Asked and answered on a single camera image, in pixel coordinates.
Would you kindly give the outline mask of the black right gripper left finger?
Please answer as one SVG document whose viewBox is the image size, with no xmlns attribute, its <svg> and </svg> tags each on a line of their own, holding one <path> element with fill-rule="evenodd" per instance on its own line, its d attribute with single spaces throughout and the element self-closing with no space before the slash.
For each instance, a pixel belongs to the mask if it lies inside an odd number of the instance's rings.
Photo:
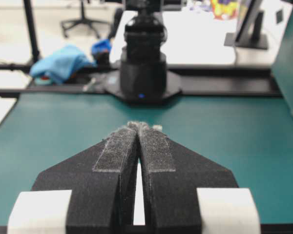
<svg viewBox="0 0 293 234">
<path fill-rule="evenodd" d="M 21 192 L 10 234 L 111 234 L 133 220 L 137 133 L 128 127 L 40 172 Z"/>
</svg>

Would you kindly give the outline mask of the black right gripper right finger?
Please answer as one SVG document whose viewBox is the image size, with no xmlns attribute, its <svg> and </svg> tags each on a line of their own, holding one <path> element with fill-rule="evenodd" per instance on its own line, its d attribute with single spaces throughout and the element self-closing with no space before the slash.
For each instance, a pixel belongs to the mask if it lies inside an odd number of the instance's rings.
<svg viewBox="0 0 293 234">
<path fill-rule="evenodd" d="M 258 234 L 249 189 L 231 170 L 148 125 L 138 129 L 146 226 L 154 234 Z"/>
</svg>

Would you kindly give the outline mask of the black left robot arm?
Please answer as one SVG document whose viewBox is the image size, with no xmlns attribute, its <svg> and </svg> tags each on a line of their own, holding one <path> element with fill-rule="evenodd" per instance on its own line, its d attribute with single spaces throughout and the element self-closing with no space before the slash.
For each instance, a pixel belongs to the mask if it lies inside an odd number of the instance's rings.
<svg viewBox="0 0 293 234">
<path fill-rule="evenodd" d="M 160 104 L 181 92 L 181 78 L 168 71 L 160 51 L 167 29 L 155 14 L 162 0 L 125 0 L 125 10 L 137 11 L 126 25 L 120 67 L 107 74 L 105 90 L 130 103 Z"/>
</svg>

